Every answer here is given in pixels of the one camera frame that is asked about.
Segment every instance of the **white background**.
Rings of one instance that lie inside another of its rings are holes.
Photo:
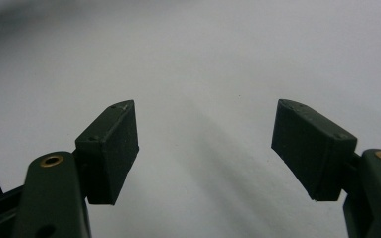
[[[88,206],[93,237],[347,237],[345,194],[311,201],[271,136],[287,98],[381,148],[381,1],[18,2],[0,6],[4,191],[134,99],[141,150],[116,205]]]

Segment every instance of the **white surface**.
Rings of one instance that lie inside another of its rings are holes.
[[[0,18],[0,183],[134,99],[140,153],[94,237],[346,237],[270,149],[279,98],[381,148],[381,1],[47,1]]]

